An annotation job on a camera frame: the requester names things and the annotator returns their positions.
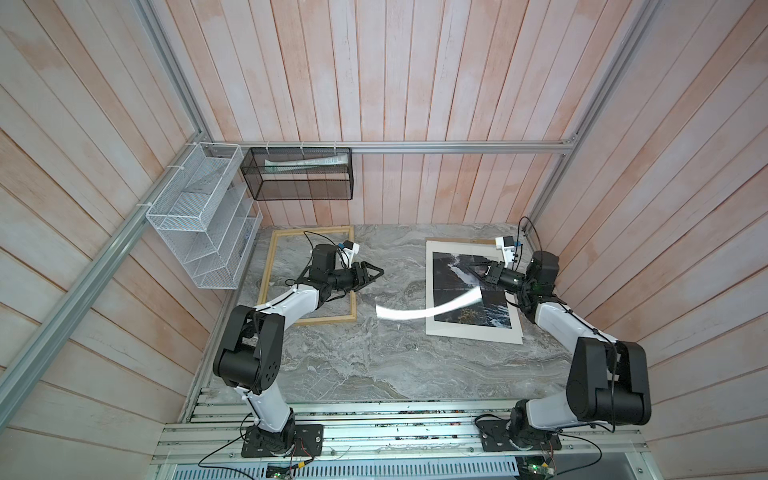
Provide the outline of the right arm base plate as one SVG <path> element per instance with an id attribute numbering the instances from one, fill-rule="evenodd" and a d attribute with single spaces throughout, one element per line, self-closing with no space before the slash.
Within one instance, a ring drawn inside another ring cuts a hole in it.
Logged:
<path id="1" fill-rule="evenodd" d="M 523 452 L 562 449 L 556 433 L 517 425 L 512 420 L 482 417 L 474 421 L 484 452 Z"/>

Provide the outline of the waterfall photo print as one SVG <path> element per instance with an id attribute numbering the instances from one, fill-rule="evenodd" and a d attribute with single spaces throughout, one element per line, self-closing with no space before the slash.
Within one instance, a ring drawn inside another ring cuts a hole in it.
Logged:
<path id="1" fill-rule="evenodd" d="M 426 333 L 520 345 L 523 331 L 514 296 L 482 280 L 502 253 L 489 240 L 426 241 Z"/>

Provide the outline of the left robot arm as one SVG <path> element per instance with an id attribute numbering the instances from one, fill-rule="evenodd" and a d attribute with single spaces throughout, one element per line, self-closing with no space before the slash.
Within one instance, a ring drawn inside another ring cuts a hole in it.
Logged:
<path id="1" fill-rule="evenodd" d="M 296 446 L 295 413 L 277 385 L 284 334 L 324 304 L 357 292 L 384 275 L 383 269 L 356 261 L 358 249 L 359 245 L 349 240 L 316 245 L 287 292 L 264 304 L 240 305 L 230 312 L 212 371 L 240 394 L 254 416 L 244 436 L 245 447 L 277 456 Z"/>

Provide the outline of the transparent acrylic sheet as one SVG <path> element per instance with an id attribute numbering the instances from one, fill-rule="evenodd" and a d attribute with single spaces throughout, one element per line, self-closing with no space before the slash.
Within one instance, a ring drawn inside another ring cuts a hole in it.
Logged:
<path id="1" fill-rule="evenodd" d="M 381 305 L 375 306 L 375 312 L 379 319 L 391 321 L 409 321 L 420 318 L 434 317 L 453 312 L 482 301 L 482 290 L 475 287 L 458 297 L 438 306 L 424 309 L 395 310 Z"/>

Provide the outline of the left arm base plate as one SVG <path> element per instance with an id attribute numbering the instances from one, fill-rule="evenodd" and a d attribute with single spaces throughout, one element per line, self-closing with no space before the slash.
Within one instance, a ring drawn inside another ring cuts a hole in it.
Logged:
<path id="1" fill-rule="evenodd" d="M 282 432 L 267 432 L 258 426 L 250 426 L 241 449 L 243 458 L 268 458 L 303 455 L 321 455 L 324 426 L 321 424 L 287 425 Z"/>

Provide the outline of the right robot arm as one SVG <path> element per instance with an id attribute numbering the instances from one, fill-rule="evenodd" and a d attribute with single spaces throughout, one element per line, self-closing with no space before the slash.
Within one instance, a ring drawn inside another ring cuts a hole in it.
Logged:
<path id="1" fill-rule="evenodd" d="M 520 450 L 540 447 L 558 432 L 597 425 L 645 425 L 652 415 L 646 352 L 589 324 L 554 293 L 559 258 L 536 251 L 523 273 L 499 261 L 472 260 L 482 284 L 515 297 L 514 305 L 535 326 L 572 353 L 565 390 L 520 400 L 510 412 L 508 442 Z"/>

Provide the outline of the wooden picture frame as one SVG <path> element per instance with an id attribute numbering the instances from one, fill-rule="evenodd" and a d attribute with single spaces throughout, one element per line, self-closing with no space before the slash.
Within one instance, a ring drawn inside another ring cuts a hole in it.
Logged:
<path id="1" fill-rule="evenodd" d="M 295 279 L 301 273 L 310 260 L 314 246 L 354 239 L 354 227 L 351 225 L 275 230 L 270 240 L 257 303 L 266 303 L 287 292 L 289 286 L 286 281 Z M 301 318 L 296 324 L 309 326 L 356 322 L 356 295 L 350 293 Z"/>

